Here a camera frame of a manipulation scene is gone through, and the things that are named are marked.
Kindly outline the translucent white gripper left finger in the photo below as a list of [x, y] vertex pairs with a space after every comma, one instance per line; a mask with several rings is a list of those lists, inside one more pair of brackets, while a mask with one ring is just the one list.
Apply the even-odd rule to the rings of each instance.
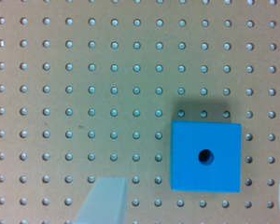
[[127, 178], [99, 177], [73, 224], [125, 224]]

